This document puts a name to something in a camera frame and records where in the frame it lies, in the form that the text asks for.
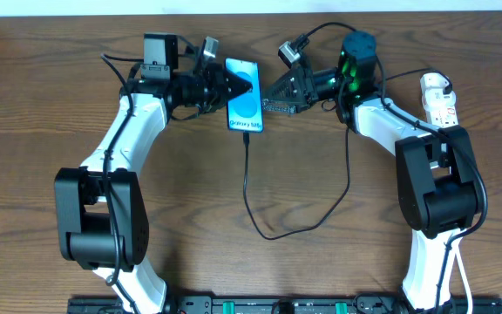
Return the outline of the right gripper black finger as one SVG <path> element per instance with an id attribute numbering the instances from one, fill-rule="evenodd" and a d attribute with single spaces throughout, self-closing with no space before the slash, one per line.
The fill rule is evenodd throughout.
<path id="1" fill-rule="evenodd" d="M 294 85 L 294 71 L 290 70 L 280 76 L 272 85 L 261 92 L 263 99 L 269 101 L 293 101 L 297 97 Z"/>
<path id="2" fill-rule="evenodd" d="M 297 114 L 296 106 L 284 101 L 263 99 L 261 101 L 261 107 L 266 112 L 286 113 L 288 115 Z"/>

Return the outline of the blue galaxy smartphone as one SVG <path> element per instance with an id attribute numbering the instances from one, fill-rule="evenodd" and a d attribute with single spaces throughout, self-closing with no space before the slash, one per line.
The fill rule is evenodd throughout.
<path id="1" fill-rule="evenodd" d="M 258 64 L 227 58 L 225 66 L 230 73 L 251 84 L 250 89 L 227 102 L 228 128 L 235 131 L 261 133 L 263 116 Z"/>

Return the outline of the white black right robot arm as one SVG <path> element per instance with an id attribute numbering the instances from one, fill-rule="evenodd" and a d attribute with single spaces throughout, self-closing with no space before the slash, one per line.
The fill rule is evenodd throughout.
<path id="1" fill-rule="evenodd" d="M 331 100 L 351 132 L 374 140 L 395 158 L 399 207 L 412 229 L 407 275 L 401 289 L 408 311 L 441 313 L 451 304 L 449 282 L 459 244 L 485 222 L 488 195 L 468 132 L 455 119 L 456 95 L 442 72 L 421 70 L 426 118 L 402 110 L 388 96 L 390 76 L 374 36 L 353 30 L 335 67 L 313 71 L 304 49 L 309 35 L 283 43 L 278 56 L 288 71 L 262 96 L 266 111 L 302 113 Z"/>

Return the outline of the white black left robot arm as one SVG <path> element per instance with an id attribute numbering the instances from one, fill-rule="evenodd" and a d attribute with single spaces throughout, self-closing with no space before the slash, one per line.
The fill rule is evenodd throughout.
<path id="1" fill-rule="evenodd" d="M 127 76 L 117 58 L 101 59 L 120 82 L 118 113 L 97 148 L 79 167 L 61 168 L 54 181 L 58 242 L 64 259 L 105 280 L 115 297 L 72 298 L 70 313 L 176 313 L 178 302 L 146 256 L 149 221 L 139 185 L 153 142 L 178 106 L 213 113 L 252 89 L 216 62 L 219 42 L 202 45 L 181 35 L 147 32 L 143 58 Z"/>

